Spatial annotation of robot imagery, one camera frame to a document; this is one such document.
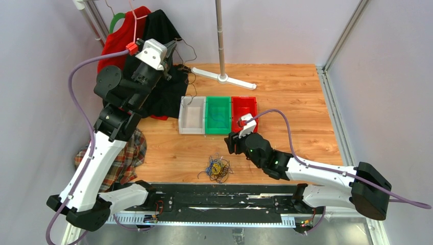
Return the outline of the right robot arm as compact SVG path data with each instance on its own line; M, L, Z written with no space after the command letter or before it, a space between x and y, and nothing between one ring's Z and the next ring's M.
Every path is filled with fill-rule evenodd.
M371 164L344 167L295 158L275 150L258 133L224 139L230 154L244 154L257 168L275 180L302 181L292 198L300 213L315 207L344 207L378 221L387 217L391 183Z

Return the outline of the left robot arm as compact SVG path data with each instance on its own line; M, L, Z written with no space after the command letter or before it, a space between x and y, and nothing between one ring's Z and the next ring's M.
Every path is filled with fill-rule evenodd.
M150 211L156 206L156 190L149 183L137 181L130 186L101 192L100 186L120 151L133 136L141 120L139 111L160 79L171 78L169 69L176 42L161 44L155 39L130 44L111 57L130 55L140 61L131 78L114 65L97 75L94 88L106 106L95 124L89 124L91 142L78 170L65 189L47 200L57 214L63 214L73 226L96 231L110 216L133 206Z

